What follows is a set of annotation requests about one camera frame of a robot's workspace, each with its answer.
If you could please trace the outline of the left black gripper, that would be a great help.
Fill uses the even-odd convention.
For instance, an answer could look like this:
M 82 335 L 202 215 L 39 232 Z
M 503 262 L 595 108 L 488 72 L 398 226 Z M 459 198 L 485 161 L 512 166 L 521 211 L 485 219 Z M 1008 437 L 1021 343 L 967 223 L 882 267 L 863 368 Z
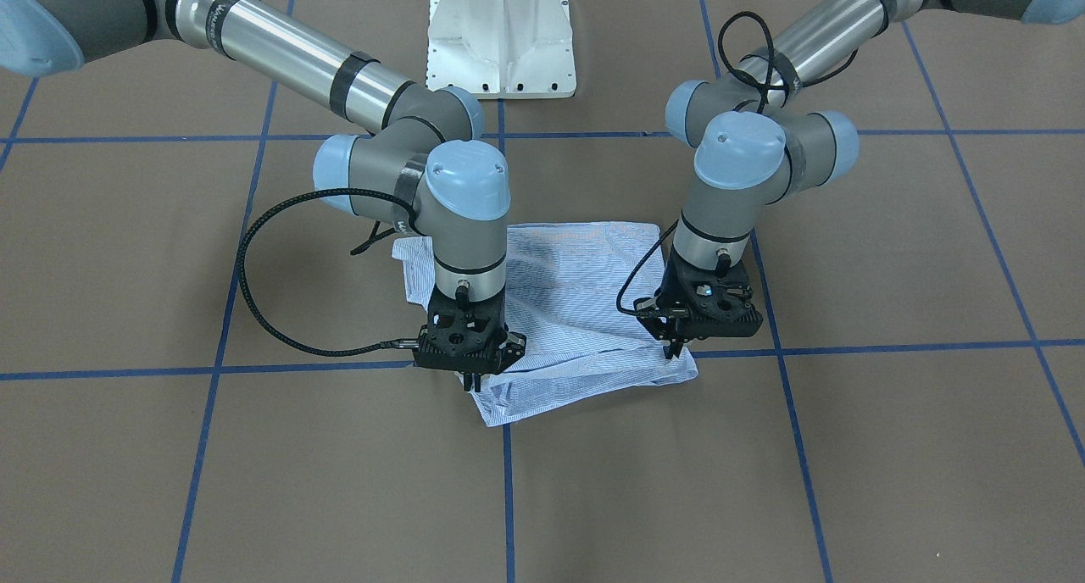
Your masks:
M 671 253 L 654 296 L 636 300 L 636 317 L 650 335 L 666 342 L 667 360 L 680 358 L 692 340 L 751 337 L 763 324 L 744 263 L 732 265 L 727 254 L 715 268 L 703 269 Z

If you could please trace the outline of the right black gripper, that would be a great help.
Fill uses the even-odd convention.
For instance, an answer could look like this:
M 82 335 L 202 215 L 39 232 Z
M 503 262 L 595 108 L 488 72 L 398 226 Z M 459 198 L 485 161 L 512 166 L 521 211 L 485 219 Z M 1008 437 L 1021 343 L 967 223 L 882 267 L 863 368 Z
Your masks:
M 526 355 L 526 335 L 505 324 L 505 290 L 461 304 L 434 288 L 426 312 L 414 362 L 426 369 L 461 372 L 465 392 L 480 393 L 485 375 L 505 372 Z

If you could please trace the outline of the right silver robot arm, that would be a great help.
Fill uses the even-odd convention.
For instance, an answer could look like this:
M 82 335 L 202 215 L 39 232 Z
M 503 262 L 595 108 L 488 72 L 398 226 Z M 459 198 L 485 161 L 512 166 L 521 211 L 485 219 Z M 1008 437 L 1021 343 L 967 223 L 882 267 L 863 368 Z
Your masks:
M 509 166 L 481 139 L 483 107 L 471 92 L 430 90 L 263 0 L 3 0 L 3 67 L 28 77 L 166 39 L 247 65 L 363 129 L 326 139 L 314 192 L 276 204 L 240 240 L 239 290 L 264 331 L 322 358 L 410 350 L 418 366 L 457 372 L 474 393 L 523 359 L 526 337 L 505 324 Z M 388 233 L 431 238 L 435 283 L 419 335 L 320 350 L 259 312 L 248 289 L 252 240 L 279 213 L 318 198 Z

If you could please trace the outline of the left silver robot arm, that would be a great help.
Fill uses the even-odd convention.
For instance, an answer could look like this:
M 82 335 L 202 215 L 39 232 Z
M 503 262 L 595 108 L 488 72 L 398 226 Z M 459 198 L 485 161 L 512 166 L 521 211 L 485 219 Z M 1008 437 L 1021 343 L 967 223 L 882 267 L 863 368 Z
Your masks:
M 931 0 L 787 105 L 861 152 L 765 208 L 784 350 L 1082 337 L 1082 0 Z

